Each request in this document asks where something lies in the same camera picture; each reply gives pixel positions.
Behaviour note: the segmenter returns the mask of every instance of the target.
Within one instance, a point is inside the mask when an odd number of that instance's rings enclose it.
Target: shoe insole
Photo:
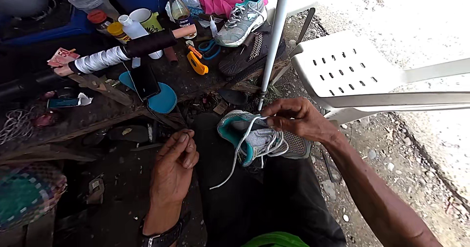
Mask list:
[[[248,96],[240,91],[218,89],[217,93],[219,93],[225,101],[234,105],[244,105],[248,102]]]
[[[119,76],[119,81],[135,92],[134,83],[131,80],[129,72],[123,72]],[[147,99],[149,108],[157,113],[168,114],[175,107],[178,98],[176,97],[175,91],[168,85],[160,82],[158,85],[160,86],[161,92]]]

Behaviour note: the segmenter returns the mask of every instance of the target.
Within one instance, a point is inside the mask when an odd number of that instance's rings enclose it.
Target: yellow box cutter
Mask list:
[[[192,51],[188,53],[188,61],[193,66],[193,69],[200,75],[204,75],[209,72],[209,68],[202,64]]]

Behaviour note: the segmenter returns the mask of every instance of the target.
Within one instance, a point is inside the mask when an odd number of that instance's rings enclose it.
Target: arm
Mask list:
[[[194,131],[188,129],[174,133],[156,156],[150,184],[150,208],[142,229],[144,235],[166,232],[179,220],[193,167],[199,160],[193,136]]]
[[[442,246],[413,209],[361,159],[345,136],[309,100],[279,99],[261,114],[277,114],[268,119],[268,124],[276,130],[288,130],[325,146],[357,208],[384,246]]]

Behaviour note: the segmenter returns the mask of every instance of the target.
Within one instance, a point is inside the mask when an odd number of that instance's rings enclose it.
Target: black smartphone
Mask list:
[[[160,94],[161,89],[156,81],[152,66],[140,65],[135,69],[130,69],[129,73],[137,95],[142,101]]]

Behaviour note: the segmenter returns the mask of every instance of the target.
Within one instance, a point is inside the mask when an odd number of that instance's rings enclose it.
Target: blue scissors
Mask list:
[[[203,59],[212,60],[220,53],[220,45],[215,43],[215,39],[204,41],[199,44],[198,49],[203,52]]]

